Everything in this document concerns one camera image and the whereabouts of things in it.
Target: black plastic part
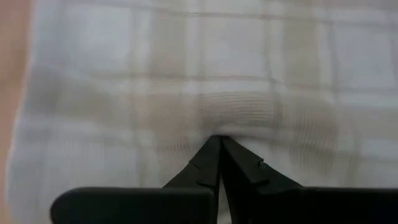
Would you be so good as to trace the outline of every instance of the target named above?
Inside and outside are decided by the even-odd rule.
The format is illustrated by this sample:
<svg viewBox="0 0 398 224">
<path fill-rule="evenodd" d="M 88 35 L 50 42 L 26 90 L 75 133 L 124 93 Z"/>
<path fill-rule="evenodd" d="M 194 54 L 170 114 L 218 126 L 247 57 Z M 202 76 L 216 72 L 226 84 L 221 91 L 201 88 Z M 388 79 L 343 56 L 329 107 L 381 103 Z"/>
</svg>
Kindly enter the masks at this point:
<svg viewBox="0 0 398 224">
<path fill-rule="evenodd" d="M 229 137 L 221 138 L 221 173 L 232 223 L 252 223 L 263 204 L 261 197 L 301 187 L 263 163 L 263 159 Z"/>
<path fill-rule="evenodd" d="M 221 171 L 233 224 L 398 223 L 398 190 L 302 187 L 228 137 Z"/>
<path fill-rule="evenodd" d="M 51 218 L 54 224 L 215 224 L 220 172 L 233 224 L 398 223 L 398 190 L 303 187 L 224 136 L 209 138 L 162 189 L 71 190 L 53 203 Z"/>
<path fill-rule="evenodd" d="M 162 189 L 80 188 L 54 201 L 54 224 L 215 224 L 220 139 L 211 137 Z"/>
<path fill-rule="evenodd" d="M 82 188 L 59 197 L 55 224 L 213 223 L 215 202 L 207 189 Z"/>
</svg>

